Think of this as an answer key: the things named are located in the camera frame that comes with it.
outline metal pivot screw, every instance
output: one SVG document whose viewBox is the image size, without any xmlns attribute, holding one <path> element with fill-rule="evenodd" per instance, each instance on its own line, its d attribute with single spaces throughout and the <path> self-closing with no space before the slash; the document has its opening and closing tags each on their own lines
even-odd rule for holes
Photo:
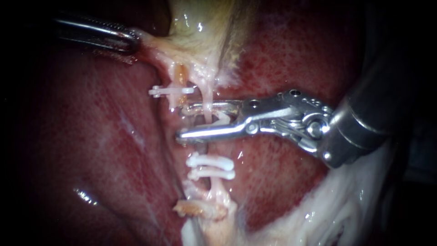
<svg viewBox="0 0 437 246">
<path fill-rule="evenodd" d="M 249 102 L 249 106 L 253 107 L 253 108 L 257 108 L 259 106 L 260 102 L 257 100 L 252 100 Z"/>
<path fill-rule="evenodd" d="M 322 138 L 322 126 L 319 122 L 313 121 L 306 128 L 308 134 L 314 139 Z"/>
<path fill-rule="evenodd" d="M 293 97 L 298 97 L 301 95 L 301 93 L 298 90 L 291 90 L 290 95 L 292 95 Z"/>
<path fill-rule="evenodd" d="M 328 151 L 323 152 L 323 159 L 325 161 L 331 161 L 332 160 L 331 153 L 329 153 Z"/>
<path fill-rule="evenodd" d="M 250 124 L 246 127 L 246 132 L 249 134 L 255 134 L 258 132 L 258 125 L 257 124 Z"/>
</svg>

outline white plastic clip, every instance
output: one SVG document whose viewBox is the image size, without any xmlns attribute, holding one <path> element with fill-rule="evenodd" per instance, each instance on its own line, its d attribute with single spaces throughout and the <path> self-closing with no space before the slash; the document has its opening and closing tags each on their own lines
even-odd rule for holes
<svg viewBox="0 0 437 246">
<path fill-rule="evenodd" d="M 161 97 L 162 95 L 168 94 L 191 94 L 194 93 L 194 88 L 163 88 L 162 86 L 153 86 L 152 90 L 149 90 L 149 95 L 153 96 L 153 98 Z"/>
</svg>

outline metal forceps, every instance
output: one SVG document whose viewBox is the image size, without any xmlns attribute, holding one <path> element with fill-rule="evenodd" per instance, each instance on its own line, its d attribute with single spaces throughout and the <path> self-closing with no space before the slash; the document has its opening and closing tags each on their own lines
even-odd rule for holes
<svg viewBox="0 0 437 246">
<path fill-rule="evenodd" d="M 47 15 L 49 17 L 42 20 L 29 20 L 26 28 L 39 35 L 49 35 L 58 40 L 124 56 L 136 53 L 140 47 L 139 37 L 121 24 L 64 11 Z"/>
<path fill-rule="evenodd" d="M 201 110 L 195 102 L 186 111 Z M 332 109 L 322 102 L 291 89 L 267 98 L 213 102 L 213 109 L 235 116 L 226 125 L 201 125 L 176 132 L 179 144 L 198 144 L 267 133 L 287 138 L 315 154 L 326 132 Z"/>
</svg>

